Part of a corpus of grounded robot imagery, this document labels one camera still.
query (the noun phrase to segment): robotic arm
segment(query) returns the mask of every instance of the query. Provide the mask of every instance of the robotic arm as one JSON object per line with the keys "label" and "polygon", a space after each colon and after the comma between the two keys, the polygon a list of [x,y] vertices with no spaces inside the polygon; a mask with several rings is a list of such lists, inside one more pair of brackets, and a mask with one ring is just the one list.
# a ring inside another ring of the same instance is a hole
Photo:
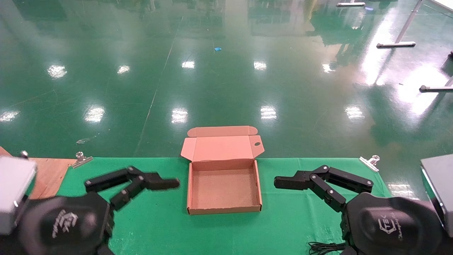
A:
{"label": "robotic arm", "polygon": [[[346,202],[326,181],[358,195]],[[371,180],[326,165],[314,171],[297,171],[293,177],[277,176],[274,186],[310,189],[342,213],[340,227],[345,245],[341,255],[453,254],[452,241],[430,202],[375,197],[370,194]]]}
{"label": "robotic arm", "polygon": [[[105,201],[97,192],[130,182]],[[179,187],[178,179],[162,179],[130,166],[85,182],[87,194],[32,200],[17,206],[16,227],[0,235],[0,255],[114,255],[108,248],[114,211],[123,208],[142,190]]]}

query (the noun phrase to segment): table leg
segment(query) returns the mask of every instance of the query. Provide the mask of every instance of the table leg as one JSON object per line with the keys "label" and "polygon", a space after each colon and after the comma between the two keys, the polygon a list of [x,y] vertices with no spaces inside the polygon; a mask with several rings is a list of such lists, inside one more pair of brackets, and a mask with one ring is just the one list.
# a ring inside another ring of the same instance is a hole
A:
{"label": "table leg", "polygon": [[406,30],[409,28],[410,23],[412,20],[415,18],[415,15],[419,11],[420,7],[422,6],[424,0],[419,0],[417,2],[417,5],[414,7],[412,10],[412,13],[409,15],[409,18],[407,19],[406,23],[403,26],[403,29],[401,30],[400,34],[396,38],[396,41],[394,44],[377,44],[376,47],[378,48],[393,48],[393,47],[414,47],[415,42],[401,42],[401,39],[403,38],[404,34],[406,33]]}
{"label": "table leg", "polygon": [[447,81],[444,87],[426,87],[421,86],[420,92],[453,92],[453,76]]}
{"label": "table leg", "polygon": [[351,6],[365,6],[365,3],[360,2],[360,3],[355,3],[355,0],[351,0],[349,3],[338,3],[338,7],[351,7]]}

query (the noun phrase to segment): wooden board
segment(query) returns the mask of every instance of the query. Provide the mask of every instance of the wooden board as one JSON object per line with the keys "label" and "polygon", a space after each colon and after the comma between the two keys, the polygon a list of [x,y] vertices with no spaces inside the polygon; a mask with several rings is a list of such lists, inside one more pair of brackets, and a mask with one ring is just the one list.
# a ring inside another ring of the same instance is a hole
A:
{"label": "wooden board", "polygon": [[[11,156],[0,147],[0,156]],[[30,158],[38,164],[36,182],[30,198],[46,198],[54,196],[60,188],[67,168],[76,162],[75,159],[62,158]]]}

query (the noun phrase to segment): gray device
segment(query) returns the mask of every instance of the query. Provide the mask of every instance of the gray device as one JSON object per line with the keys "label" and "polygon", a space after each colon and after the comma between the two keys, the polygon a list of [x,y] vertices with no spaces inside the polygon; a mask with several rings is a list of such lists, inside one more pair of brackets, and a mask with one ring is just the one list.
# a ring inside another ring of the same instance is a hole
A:
{"label": "gray device", "polygon": [[453,154],[421,160],[423,184],[439,220],[453,237]]}
{"label": "gray device", "polygon": [[36,170],[34,161],[0,156],[0,235],[8,235],[16,227],[19,203],[30,187]]}

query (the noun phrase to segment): open cardboard box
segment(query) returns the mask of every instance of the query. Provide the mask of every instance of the open cardboard box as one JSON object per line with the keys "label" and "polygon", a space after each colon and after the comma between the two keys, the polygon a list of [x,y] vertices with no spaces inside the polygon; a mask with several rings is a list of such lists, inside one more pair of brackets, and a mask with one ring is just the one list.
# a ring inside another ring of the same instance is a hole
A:
{"label": "open cardboard box", "polygon": [[181,156],[189,164],[187,211],[191,215],[261,211],[255,157],[264,152],[250,126],[189,130]]}

